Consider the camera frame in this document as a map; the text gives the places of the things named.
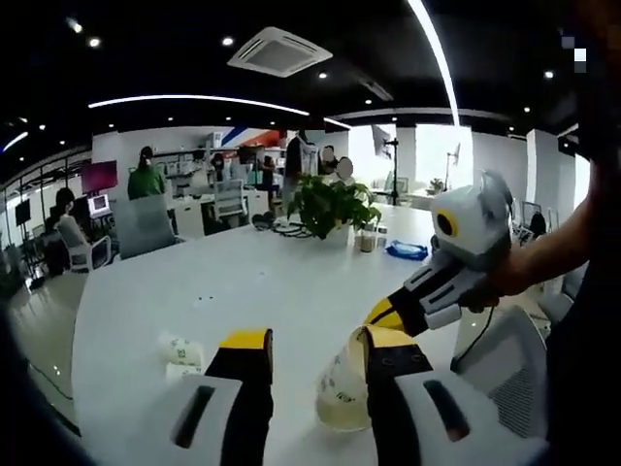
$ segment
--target cable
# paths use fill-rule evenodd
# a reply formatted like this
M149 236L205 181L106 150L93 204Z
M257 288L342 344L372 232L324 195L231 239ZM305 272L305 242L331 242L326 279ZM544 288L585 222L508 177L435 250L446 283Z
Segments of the cable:
M58 387L58 385L56 385L54 382L52 382L52 381L51 381L51 379L48 377L48 375L47 375L45 372L43 372L41 369L39 369L37 366L35 366L35 365L34 365L32 362L30 362L30 361L28 361L28 365L29 365L30 367L32 367L35 371L37 371L39 374L41 374L41 375L42 375L42 376L43 376L43 377L44 377L44 378L45 378L45 379L46 379L49 383L51 383L51 386L53 386L53 387L56 389L56 391L57 391L58 393L60 393L60 394L61 394L64 398L66 398L66 399L67 399L67 400L69 400L69 401L74 401L74 399L73 399L71 396L66 395L66 394L65 394L65 393L64 393L64 392L63 392L63 391L62 391L62 390Z
M481 339L481 337L483 336L483 334L489 327L489 324L492 323L492 315L494 314L495 309L496 309L496 306L494 306L491 309L491 311L489 312L489 317L487 318L487 322L485 323L485 326L483 327L483 330L481 330L481 333L479 333L478 336L473 340L473 342L470 343L470 345L466 348L466 350L459 355L459 357L454 362L455 365L458 365L461 362L461 360L464 359L464 357L466 357L466 354L468 354L470 350L474 347L474 345L476 345L476 343Z

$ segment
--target plant pot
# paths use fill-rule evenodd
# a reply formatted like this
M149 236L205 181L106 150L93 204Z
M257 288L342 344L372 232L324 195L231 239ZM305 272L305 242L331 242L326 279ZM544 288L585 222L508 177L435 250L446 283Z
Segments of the plant pot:
M347 246L349 240L349 224L341 226L341 228L333 228L326 236L325 240L321 241L321 244L329 248L344 248Z

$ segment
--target gray chair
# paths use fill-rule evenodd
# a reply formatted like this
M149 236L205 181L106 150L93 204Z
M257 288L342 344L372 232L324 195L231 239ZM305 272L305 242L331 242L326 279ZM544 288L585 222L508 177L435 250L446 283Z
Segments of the gray chair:
M163 195L113 204L120 258L161 250L180 241L175 237Z
M537 304L550 320L553 327L558 324L567 315L567 312L573 305L575 297L582 286L582 279L589 263L586 262L581 267L572 270L563 277L561 292L558 294L543 294L538 298Z
M461 359L453 359L452 369L494 401L504 427L523 438L545 438L545 352L531 319L514 306Z
M109 236L91 245L77 227L73 228L61 221L56 224L56 230L69 253L72 272L90 272L113 259L112 240Z
M245 215L244 180L217 182L213 185L213 213L216 220Z

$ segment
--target small jar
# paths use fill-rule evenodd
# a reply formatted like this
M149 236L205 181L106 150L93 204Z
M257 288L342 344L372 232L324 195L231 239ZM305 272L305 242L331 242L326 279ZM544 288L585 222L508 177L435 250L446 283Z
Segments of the small jar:
M377 227L377 248L386 248L386 243L388 243L388 227L386 227L385 225L380 225Z
M362 252L373 252L376 248L376 226L367 225L360 232L360 250Z

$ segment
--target black ceiling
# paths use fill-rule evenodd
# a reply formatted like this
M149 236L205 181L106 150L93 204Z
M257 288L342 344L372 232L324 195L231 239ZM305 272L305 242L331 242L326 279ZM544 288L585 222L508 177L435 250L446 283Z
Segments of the black ceiling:
M459 108L506 118L467 117L464 124L500 134L514 126L516 133L525 134L533 127L560 132L574 122L572 52L560 47L558 25L536 8L539 3L510 8L482 0L425 2ZM110 123L121 131L172 124L271 127L270 121L276 127L318 127L323 117L345 113L448 107L429 42L406 0L201 6L69 2L21 8L21 13L3 14L0 147L22 131L29 136L1 154L0 182L24 164L59 151L58 141L67 141L65 147L88 143L93 133L108 131ZM67 17L83 26L81 34L68 27ZM287 79L226 66L237 48L223 47L221 39L234 37L240 46L266 26L298 34L334 57ZM86 46L91 36L101 38L99 49ZM553 80L543 78L545 70L554 71ZM319 80L320 71L328 79ZM363 82L378 84L393 100L381 101ZM100 100L161 93L259 100L305 110L311 117L206 101L87 108ZM373 104L366 105L366 99ZM532 109L529 114L525 106ZM363 119L388 121L390 116ZM399 116L398 124L430 120L450 122L449 116L417 115ZM39 124L46 130L40 131Z

